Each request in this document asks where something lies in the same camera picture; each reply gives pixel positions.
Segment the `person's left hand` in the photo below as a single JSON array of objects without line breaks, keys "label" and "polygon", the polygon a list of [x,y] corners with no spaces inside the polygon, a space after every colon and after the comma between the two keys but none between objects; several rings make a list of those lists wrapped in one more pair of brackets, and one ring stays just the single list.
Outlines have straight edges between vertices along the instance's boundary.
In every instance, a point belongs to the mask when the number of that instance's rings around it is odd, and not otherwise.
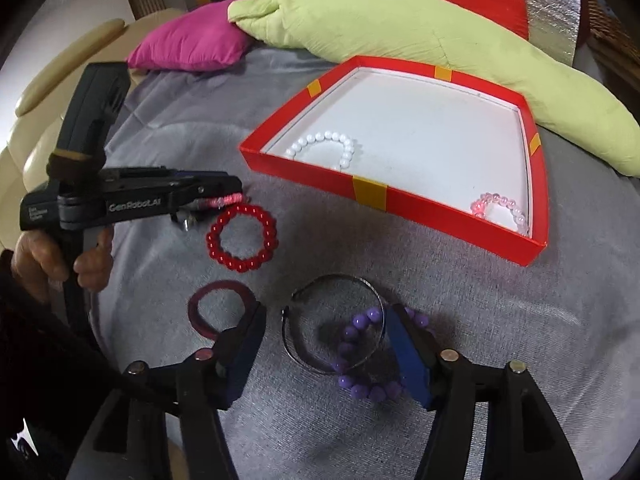
[{"label": "person's left hand", "polygon": [[[114,228],[99,232],[93,248],[83,252],[74,262],[77,283],[89,292],[106,289],[113,269],[112,241]],[[24,232],[11,259],[14,280],[38,304],[50,300],[50,284],[64,283],[70,278],[70,268],[54,240],[42,231]]]}]

